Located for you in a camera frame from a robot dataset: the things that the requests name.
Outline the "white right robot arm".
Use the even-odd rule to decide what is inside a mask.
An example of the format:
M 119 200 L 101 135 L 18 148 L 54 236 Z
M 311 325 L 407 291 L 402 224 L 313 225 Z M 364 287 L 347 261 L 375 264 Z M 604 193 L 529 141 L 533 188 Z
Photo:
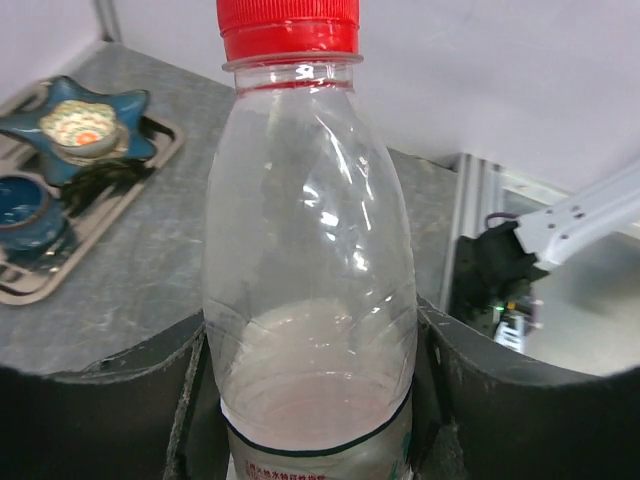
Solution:
M 533 285 L 569 258 L 639 217 L 639 163 L 531 213 L 495 212 L 495 166 L 460 160 L 461 205 L 454 215 L 448 313 L 515 351 L 537 327 Z

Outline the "red bottle cap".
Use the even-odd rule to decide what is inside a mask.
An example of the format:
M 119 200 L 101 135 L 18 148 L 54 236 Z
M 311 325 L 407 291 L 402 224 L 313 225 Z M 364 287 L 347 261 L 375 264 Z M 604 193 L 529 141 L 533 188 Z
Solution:
M 358 0 L 218 0 L 228 61 L 307 53 L 359 52 Z

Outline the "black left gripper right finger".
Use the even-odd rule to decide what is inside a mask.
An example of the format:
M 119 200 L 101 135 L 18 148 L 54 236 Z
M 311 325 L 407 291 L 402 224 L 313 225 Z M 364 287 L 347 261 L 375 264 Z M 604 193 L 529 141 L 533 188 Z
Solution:
M 604 377 L 509 350 L 419 299 L 415 467 L 451 426 L 470 479 L 636 479 L 639 370 Z

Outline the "clear bottle red label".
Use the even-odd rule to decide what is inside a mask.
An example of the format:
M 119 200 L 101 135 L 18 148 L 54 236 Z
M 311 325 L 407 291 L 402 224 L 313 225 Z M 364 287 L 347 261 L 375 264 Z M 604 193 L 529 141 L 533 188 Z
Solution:
M 203 311 L 241 479 L 409 479 L 417 295 L 358 57 L 236 60 L 206 197 Z

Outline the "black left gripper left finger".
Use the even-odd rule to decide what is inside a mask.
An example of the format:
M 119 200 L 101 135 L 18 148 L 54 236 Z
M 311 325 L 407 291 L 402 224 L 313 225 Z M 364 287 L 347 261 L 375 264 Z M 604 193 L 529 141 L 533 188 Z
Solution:
M 201 313 L 79 372 L 1 369 L 4 479 L 224 479 Z

